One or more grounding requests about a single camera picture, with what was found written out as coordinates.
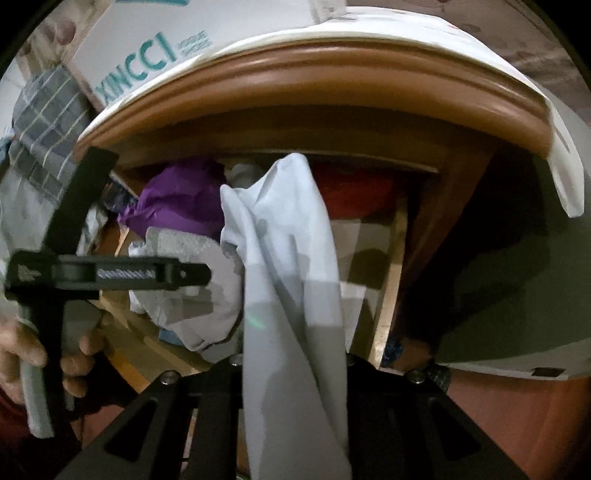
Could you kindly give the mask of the person's left hand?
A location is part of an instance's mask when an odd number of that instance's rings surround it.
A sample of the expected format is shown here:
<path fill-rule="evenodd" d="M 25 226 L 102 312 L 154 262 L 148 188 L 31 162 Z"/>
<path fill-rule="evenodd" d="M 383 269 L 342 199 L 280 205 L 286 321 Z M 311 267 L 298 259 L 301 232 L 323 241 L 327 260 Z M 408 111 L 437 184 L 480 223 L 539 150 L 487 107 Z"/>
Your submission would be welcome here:
<path fill-rule="evenodd" d="M 61 359 L 66 392 L 77 398 L 85 396 L 85 377 L 93 368 L 93 357 L 104 347 L 103 335 L 98 329 L 93 329 L 81 337 L 74 354 Z M 33 367 L 44 367 L 47 354 L 32 329 L 21 324 L 17 318 L 1 317 L 1 390 L 16 405 L 25 403 L 20 375 L 21 361 Z"/>

